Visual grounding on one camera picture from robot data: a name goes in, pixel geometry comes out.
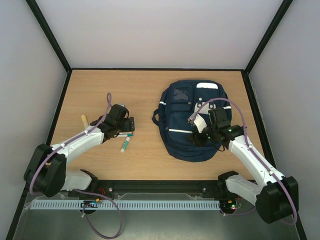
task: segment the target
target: robotic arm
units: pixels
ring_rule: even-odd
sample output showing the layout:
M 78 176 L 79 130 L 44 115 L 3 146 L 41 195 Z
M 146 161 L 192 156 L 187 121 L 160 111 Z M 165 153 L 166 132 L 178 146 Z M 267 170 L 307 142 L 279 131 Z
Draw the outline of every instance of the robotic arm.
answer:
M 124 106 L 113 105 L 104 121 L 93 129 L 101 118 L 102 116 L 92 122 L 83 132 L 64 142 L 52 146 L 39 145 L 24 173 L 24 180 L 30 184 L 45 158 L 61 147 L 39 172 L 33 185 L 34 188 L 47 197 L 52 197 L 62 190 L 89 189 L 89 192 L 93 192 L 96 189 L 97 177 L 83 169 L 67 171 L 67 165 L 88 149 L 116 137 L 120 132 L 135 130 L 134 118 L 129 117 L 129 111 Z
M 222 145 L 235 154 L 252 174 L 256 183 L 244 179 L 235 171 L 226 172 L 218 177 L 222 183 L 220 191 L 237 194 L 252 203 L 266 223 L 272 223 L 293 213 L 289 200 L 274 175 L 281 180 L 298 210 L 298 183 L 292 177 L 285 177 L 275 169 L 253 146 L 247 137 L 246 143 L 244 129 L 239 125 L 231 126 L 223 108 L 208 111 L 210 126 L 197 114 L 194 120 L 196 129 L 187 140 L 198 147 L 203 147 L 207 141 L 222 143 Z

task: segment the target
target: black frame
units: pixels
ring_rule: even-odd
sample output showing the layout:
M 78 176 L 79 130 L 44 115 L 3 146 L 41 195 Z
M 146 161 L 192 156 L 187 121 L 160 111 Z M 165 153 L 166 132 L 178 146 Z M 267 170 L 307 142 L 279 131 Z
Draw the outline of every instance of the black frame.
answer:
M 70 81 L 70 77 L 73 70 L 141 70 L 141 71 L 237 71 L 241 72 L 243 83 L 246 89 L 246 93 L 248 96 L 248 100 L 251 106 L 252 114 L 254 117 L 255 125 L 259 134 L 259 138 L 261 141 L 262 149 L 265 158 L 274 166 L 276 167 L 275 160 L 273 158 L 273 154 L 269 145 L 267 133 L 263 124 L 263 120 L 258 108 L 257 100 L 253 91 L 253 87 L 251 85 L 251 81 L 249 79 L 249 73 L 253 69 L 254 65 L 258 61 L 260 55 L 262 54 L 263 50 L 265 49 L 266 45 L 268 44 L 270 38 L 272 37 L 273 33 L 275 32 L 277 26 L 281 22 L 282 18 L 286 14 L 288 8 L 290 7 L 293 0 L 283 0 L 282 4 L 280 5 L 278 11 L 276 12 L 274 18 L 272 19 L 268 29 L 266 30 L 263 38 L 261 39 L 259 45 L 257 46 L 253 56 L 251 57 L 247 67 L 245 69 L 214 69 L 214 68 L 193 68 L 193 69 L 186 69 L 186 68 L 71 68 L 69 65 L 63 51 L 61 50 L 53 32 L 51 31 L 44 15 L 42 14 L 36 0 L 25 0 L 29 5 L 32 13 L 34 14 L 35 18 L 37 19 L 39 25 L 41 26 L 44 34 L 46 35 L 48 41 L 50 42 L 52 48 L 54 49 L 56 55 L 58 56 L 61 64 L 63 65 L 65 71 L 67 72 L 67 76 L 64 82 L 64 86 L 62 89 L 62 93 L 60 95 L 60 99 L 58 102 L 58 106 L 56 108 L 52 124 L 50 127 L 50 131 L 47 137 L 46 144 L 49 145 L 53 138 L 53 134 L 57 125 L 57 121 L 59 118 L 59 114 L 61 111 L 61 107 L 66 95 L 66 91 L 68 88 L 68 84 Z M 152 193 L 196 193 L 196 194 L 203 194 L 207 198 L 212 198 L 213 193 L 207 192 L 204 189 L 208 189 L 209 185 L 215 185 L 216 180 L 201 180 L 201 181 L 137 181 L 137 180 L 101 180 L 100 184 L 104 186 L 105 189 L 108 187 L 114 189 L 118 193 L 125 193 L 125 192 L 152 192 Z M 26 185 L 23 189 L 20 201 L 18 203 L 16 212 L 14 214 L 11 226 L 8 231 L 8 235 L 6 237 L 7 240 L 13 239 L 21 212 L 23 210 L 27 194 L 29 192 L 29 188 Z M 304 228 L 302 226 L 302 222 L 298 215 L 298 221 L 296 223 L 296 228 L 299 234 L 300 239 L 306 240 L 306 234 Z

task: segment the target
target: glue stick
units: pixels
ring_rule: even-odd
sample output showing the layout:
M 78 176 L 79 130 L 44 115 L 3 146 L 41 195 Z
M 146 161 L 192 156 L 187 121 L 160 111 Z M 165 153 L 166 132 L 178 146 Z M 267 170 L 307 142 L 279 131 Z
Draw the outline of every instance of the glue stick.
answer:
M 122 152 L 122 153 L 125 152 L 125 150 L 126 150 L 126 148 L 127 148 L 127 146 L 128 146 L 129 141 L 130 141 L 130 137 L 127 136 L 127 137 L 125 138 L 125 141 L 124 141 L 124 143 L 123 143 L 123 146 L 122 146 L 120 152 Z

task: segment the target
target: table surface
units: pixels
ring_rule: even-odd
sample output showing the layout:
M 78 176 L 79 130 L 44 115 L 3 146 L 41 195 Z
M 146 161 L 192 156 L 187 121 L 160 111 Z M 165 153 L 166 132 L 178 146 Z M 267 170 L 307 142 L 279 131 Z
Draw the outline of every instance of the table surface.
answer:
M 112 104 L 123 103 L 135 120 L 135 132 L 124 153 L 124 138 L 113 138 L 93 147 L 71 164 L 68 170 L 85 169 L 100 180 L 216 180 L 218 175 L 234 170 L 247 179 L 251 174 L 230 151 L 217 152 L 205 162 L 186 162 L 170 156 L 158 127 L 151 117 L 162 92 L 182 79 L 206 79 L 222 84 L 228 98 L 242 110 L 247 132 L 262 153 L 257 128 L 239 71 L 165 71 L 165 70 L 73 70 L 64 97 L 51 144 L 60 143 L 84 130 L 81 115 L 92 122 L 107 106 L 107 92 Z M 231 124 L 242 125 L 232 107 Z

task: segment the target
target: gray floor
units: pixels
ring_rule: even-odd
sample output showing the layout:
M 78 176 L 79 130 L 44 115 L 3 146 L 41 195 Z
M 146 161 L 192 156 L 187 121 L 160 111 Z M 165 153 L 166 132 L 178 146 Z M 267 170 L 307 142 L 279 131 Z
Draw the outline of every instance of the gray floor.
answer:
M 153 195 L 152 198 L 171 199 L 170 195 L 162 194 L 160 197 Z M 245 204 L 239 212 L 251 207 L 249 203 Z M 127 210 L 122 211 L 122 215 L 124 228 L 118 240 L 299 239 L 295 226 L 287 226 L 281 222 L 266 224 L 256 212 L 239 217 L 223 217 L 218 211 Z M 114 235 L 119 228 L 119 217 L 113 210 L 96 211 L 89 219 L 102 234 L 107 236 Z M 90 229 L 78 210 L 30 210 L 27 205 L 21 215 L 14 239 L 99 240 L 101 238 Z

